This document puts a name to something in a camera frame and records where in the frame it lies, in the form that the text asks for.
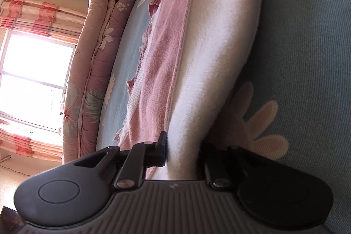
metal screw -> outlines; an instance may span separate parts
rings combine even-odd
[[[134,181],[125,179],[117,182],[117,186],[120,188],[131,188],[135,185]]]
[[[228,187],[230,186],[230,181],[228,179],[216,179],[213,185],[215,187]]]

window pane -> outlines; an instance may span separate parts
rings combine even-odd
[[[22,35],[11,35],[4,71],[63,87],[70,64],[72,47]]]
[[[0,110],[17,119],[58,129],[62,125],[62,89],[2,75]]]

pink and white curtain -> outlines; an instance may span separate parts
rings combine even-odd
[[[0,149],[48,161],[62,161],[62,146],[32,139],[29,131],[0,123]]]
[[[48,2],[4,0],[0,27],[77,43],[86,14]]]

striped curtain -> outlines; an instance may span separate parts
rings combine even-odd
[[[35,0],[4,0],[0,27],[77,43],[86,14]]]
[[[0,149],[42,160],[62,162],[62,146],[31,139],[29,131],[0,123]]]

window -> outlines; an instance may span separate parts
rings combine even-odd
[[[60,133],[75,45],[7,31],[1,47],[0,117]]]

